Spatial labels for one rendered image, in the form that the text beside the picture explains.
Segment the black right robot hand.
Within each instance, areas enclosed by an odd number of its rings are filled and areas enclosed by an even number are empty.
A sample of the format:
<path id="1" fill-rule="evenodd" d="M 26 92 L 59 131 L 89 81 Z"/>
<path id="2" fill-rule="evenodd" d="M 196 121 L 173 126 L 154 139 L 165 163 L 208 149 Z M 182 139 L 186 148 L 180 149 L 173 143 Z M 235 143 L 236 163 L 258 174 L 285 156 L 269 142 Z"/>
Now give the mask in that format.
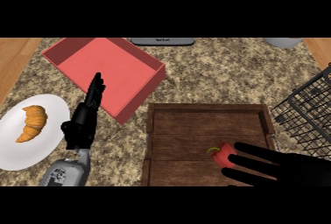
<path id="1" fill-rule="evenodd" d="M 267 150 L 248 143 L 236 142 L 233 147 L 238 151 L 275 163 L 267 164 L 233 154 L 227 157 L 236 165 L 269 175 L 273 179 L 233 168 L 222 168 L 222 174 L 227 178 L 251 186 L 331 186 L 331 161 L 303 154 Z"/>

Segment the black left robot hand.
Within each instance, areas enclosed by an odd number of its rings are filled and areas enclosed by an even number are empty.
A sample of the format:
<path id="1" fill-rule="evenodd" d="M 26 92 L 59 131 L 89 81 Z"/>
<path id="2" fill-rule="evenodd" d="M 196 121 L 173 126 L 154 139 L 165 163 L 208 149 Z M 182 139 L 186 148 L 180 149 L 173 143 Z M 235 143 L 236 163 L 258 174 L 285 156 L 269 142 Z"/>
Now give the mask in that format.
<path id="1" fill-rule="evenodd" d="M 86 100 L 77 105 L 71 120 L 60 124 L 68 150 L 89 149 L 93 143 L 105 87 L 100 73 L 96 73 L 87 88 Z"/>

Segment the red bell pepper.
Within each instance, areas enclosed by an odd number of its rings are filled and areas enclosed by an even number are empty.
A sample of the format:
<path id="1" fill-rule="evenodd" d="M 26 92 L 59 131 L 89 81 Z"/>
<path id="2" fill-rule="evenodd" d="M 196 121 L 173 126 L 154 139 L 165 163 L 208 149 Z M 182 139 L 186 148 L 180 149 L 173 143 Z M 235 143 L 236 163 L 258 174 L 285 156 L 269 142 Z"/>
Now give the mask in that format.
<path id="1" fill-rule="evenodd" d="M 211 153 L 211 159 L 220 168 L 233 168 L 235 163 L 229 160 L 229 156 L 236 154 L 236 151 L 229 143 L 223 142 L 219 147 L 211 147 L 207 152 Z"/>

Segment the brown wooden tray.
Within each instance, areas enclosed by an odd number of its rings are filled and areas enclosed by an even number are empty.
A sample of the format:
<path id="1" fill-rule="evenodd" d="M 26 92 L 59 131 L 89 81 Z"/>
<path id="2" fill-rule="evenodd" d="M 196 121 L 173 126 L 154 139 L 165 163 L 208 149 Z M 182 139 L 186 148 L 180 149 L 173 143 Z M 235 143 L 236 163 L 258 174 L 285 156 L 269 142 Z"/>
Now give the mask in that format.
<path id="1" fill-rule="evenodd" d="M 236 142 L 275 147 L 263 104 L 152 103 L 146 133 L 143 186 L 241 186 L 222 175 L 208 149 Z"/>

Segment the golden croissant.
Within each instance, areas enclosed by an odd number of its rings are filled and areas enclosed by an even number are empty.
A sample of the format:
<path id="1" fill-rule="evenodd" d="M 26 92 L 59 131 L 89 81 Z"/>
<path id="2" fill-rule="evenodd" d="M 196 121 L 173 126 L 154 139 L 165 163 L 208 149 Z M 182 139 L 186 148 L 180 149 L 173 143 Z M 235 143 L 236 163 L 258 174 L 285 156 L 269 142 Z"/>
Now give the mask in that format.
<path id="1" fill-rule="evenodd" d="M 46 109 L 38 105 L 24 107 L 25 111 L 25 127 L 19 137 L 16 138 L 18 143 L 28 142 L 40 134 L 41 129 L 47 124 L 47 113 Z"/>

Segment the white plate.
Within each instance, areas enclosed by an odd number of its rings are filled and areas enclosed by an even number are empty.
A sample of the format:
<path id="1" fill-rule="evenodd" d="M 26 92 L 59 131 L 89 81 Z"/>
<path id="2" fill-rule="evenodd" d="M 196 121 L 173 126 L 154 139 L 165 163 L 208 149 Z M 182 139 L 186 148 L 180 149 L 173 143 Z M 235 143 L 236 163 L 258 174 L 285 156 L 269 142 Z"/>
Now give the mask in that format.
<path id="1" fill-rule="evenodd" d="M 68 104 L 53 94 L 38 94 L 13 106 L 0 119 L 0 169 L 22 170 L 47 157 L 68 120 Z"/>

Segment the red open box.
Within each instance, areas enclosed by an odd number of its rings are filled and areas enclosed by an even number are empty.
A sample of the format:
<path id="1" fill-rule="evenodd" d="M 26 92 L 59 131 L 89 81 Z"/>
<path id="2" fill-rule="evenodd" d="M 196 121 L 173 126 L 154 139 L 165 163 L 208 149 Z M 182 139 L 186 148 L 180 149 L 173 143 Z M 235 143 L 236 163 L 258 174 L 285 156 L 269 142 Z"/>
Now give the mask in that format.
<path id="1" fill-rule="evenodd" d="M 62 38 L 41 55 L 83 91 L 100 73 L 100 107 L 124 124 L 165 78 L 165 64 L 124 38 Z"/>

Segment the dark grey flat appliance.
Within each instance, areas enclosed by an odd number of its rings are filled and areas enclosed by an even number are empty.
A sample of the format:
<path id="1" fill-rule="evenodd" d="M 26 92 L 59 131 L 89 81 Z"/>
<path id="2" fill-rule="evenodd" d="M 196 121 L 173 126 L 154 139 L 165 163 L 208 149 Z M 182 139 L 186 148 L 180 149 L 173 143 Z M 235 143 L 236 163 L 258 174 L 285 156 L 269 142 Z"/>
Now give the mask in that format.
<path id="1" fill-rule="evenodd" d="M 136 46 L 191 46 L 193 38 L 131 38 L 130 42 Z"/>

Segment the pale grey round container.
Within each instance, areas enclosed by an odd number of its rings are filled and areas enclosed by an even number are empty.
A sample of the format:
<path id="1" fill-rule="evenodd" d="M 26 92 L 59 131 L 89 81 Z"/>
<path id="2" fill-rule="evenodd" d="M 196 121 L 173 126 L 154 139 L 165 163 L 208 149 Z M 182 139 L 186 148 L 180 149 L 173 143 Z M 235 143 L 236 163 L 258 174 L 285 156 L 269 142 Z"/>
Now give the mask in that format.
<path id="1" fill-rule="evenodd" d="M 287 49 L 297 46 L 303 39 L 301 38 L 264 38 L 263 40 L 272 46 Z"/>

